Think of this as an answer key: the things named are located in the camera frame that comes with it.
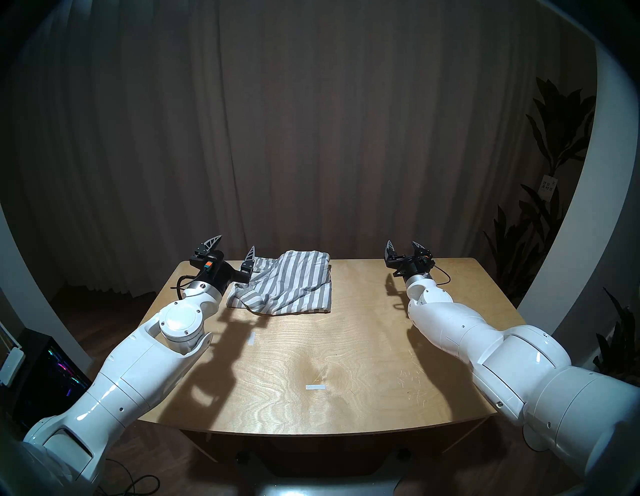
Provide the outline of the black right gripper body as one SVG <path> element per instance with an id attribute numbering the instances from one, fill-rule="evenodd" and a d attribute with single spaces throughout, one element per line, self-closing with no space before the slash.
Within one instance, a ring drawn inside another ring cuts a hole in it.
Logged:
<path id="1" fill-rule="evenodd" d="M 391 255 L 385 257 L 385 265 L 393 269 L 394 278 L 401 277 L 403 280 L 408 280 L 415 275 L 429 276 L 435 267 L 435 260 L 427 255 Z"/>

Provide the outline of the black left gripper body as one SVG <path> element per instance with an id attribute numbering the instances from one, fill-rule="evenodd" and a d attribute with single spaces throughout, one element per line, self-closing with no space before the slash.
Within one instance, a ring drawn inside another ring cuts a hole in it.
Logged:
<path id="1" fill-rule="evenodd" d="M 205 285 L 214 287 L 220 295 L 224 295 L 228 286 L 232 282 L 248 284 L 253 273 L 242 273 L 242 264 L 239 269 L 234 269 L 224 259 L 224 253 L 215 250 L 209 256 L 190 257 L 190 265 L 198 269 L 198 274 L 194 277 L 190 288 Z"/>

